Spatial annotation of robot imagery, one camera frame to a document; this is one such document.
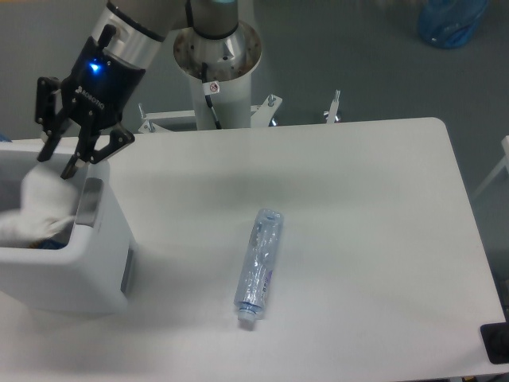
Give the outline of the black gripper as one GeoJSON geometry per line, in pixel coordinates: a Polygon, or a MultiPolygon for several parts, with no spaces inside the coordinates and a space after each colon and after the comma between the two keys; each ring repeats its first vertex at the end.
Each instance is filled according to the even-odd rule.
{"type": "Polygon", "coordinates": [[[74,177],[81,166],[98,164],[132,144],[134,135],[119,122],[145,73],[115,59],[89,37],[68,77],[61,82],[55,77],[37,80],[34,119],[45,138],[37,160],[46,162],[52,157],[72,123],[81,129],[75,152],[60,175],[64,180],[74,177]],[[110,127],[107,145],[97,150],[100,132],[110,127]]]}

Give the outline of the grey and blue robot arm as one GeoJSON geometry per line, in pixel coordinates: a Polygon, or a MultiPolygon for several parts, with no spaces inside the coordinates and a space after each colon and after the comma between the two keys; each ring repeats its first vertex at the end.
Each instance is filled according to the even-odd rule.
{"type": "Polygon", "coordinates": [[[107,2],[70,74],[37,81],[34,119],[45,140],[38,161],[52,157],[73,123],[80,131],[64,180],[132,144],[123,109],[169,32],[190,27],[213,41],[230,37],[238,25],[236,1],[107,2]]]}

